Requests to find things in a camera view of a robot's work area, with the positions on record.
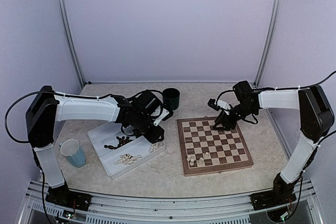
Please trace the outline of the wooden chess board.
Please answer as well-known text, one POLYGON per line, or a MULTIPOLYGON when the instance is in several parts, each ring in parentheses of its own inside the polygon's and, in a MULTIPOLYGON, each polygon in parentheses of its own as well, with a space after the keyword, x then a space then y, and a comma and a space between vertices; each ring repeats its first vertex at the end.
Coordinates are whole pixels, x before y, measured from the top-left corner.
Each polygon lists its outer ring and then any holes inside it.
POLYGON ((214 117, 178 119, 184 176, 199 176, 251 168, 254 164, 239 126, 234 130, 212 130, 214 117), (190 166, 187 157, 195 160, 190 166), (200 158, 204 166, 198 165, 200 158))

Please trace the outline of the white plastic tray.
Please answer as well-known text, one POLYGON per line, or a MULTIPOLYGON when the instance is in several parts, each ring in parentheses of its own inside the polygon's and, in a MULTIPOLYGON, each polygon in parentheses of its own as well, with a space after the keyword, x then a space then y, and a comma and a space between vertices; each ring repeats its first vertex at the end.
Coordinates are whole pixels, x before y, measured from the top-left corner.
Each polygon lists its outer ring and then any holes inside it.
POLYGON ((134 138, 134 140, 132 142, 120 147, 117 150, 109 150, 104 148, 103 145, 105 140, 115 138, 116 136, 127 136, 127 134, 132 133, 131 127, 124 129, 125 134, 121 132, 120 128, 121 126, 117 124, 105 123, 93 130, 88 131, 89 139, 104 167, 104 170, 111 179, 115 179, 131 171, 132 169, 156 157, 165 150, 165 143, 161 141, 162 147, 152 153, 149 153, 149 149, 152 143, 146 140, 144 136, 138 138, 133 136, 132 138, 134 138), (114 162, 120 158, 120 155, 126 153, 129 153, 133 156, 141 155, 142 158, 131 165, 114 165, 114 162))

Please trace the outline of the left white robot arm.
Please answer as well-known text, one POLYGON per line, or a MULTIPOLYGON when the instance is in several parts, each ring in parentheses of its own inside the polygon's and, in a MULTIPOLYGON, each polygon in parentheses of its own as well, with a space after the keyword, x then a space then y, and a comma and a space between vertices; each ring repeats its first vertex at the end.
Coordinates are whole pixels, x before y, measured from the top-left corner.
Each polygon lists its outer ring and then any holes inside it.
POLYGON ((131 127, 136 137, 143 136, 150 143, 164 139, 160 122, 170 110, 152 90, 144 90, 130 98, 107 94, 90 97, 55 92, 44 86, 36 92, 26 112, 28 142, 38 167, 44 172, 53 197, 66 206, 73 201, 73 193, 58 165, 54 151, 54 126, 68 120, 93 120, 131 127))

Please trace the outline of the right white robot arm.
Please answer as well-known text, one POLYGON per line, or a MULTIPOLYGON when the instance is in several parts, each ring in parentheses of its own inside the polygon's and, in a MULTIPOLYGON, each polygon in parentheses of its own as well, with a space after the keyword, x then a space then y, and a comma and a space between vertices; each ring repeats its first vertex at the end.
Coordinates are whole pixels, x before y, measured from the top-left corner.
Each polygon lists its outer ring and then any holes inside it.
POLYGON ((208 106, 219 112, 213 129, 229 131, 239 120, 255 117, 259 110, 288 109, 300 113, 300 136, 287 165, 274 179, 269 201, 281 204, 293 191, 293 186, 312 163, 322 141, 329 137, 335 117, 321 85, 294 88, 253 89, 248 81, 235 84, 230 90, 235 94, 236 106, 221 100, 209 99, 208 106))

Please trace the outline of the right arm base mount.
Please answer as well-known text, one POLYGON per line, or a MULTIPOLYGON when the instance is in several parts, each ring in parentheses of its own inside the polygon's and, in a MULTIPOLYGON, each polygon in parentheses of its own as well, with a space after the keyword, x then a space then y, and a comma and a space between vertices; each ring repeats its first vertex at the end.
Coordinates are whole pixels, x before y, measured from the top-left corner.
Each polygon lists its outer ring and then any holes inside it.
POLYGON ((250 196, 254 211, 271 208, 283 204, 288 204, 295 201, 296 195, 294 193, 276 195, 272 190, 260 193, 254 193, 250 196))

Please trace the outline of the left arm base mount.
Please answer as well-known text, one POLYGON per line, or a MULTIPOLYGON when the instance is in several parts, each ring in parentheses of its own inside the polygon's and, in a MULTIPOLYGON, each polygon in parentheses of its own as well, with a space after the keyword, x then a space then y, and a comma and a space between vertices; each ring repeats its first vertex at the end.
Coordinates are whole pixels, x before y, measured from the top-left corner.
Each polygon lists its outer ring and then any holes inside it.
POLYGON ((45 200, 48 203, 55 204, 73 210, 88 211, 91 204, 92 196, 90 194, 68 191, 66 193, 52 193, 48 192, 45 200))

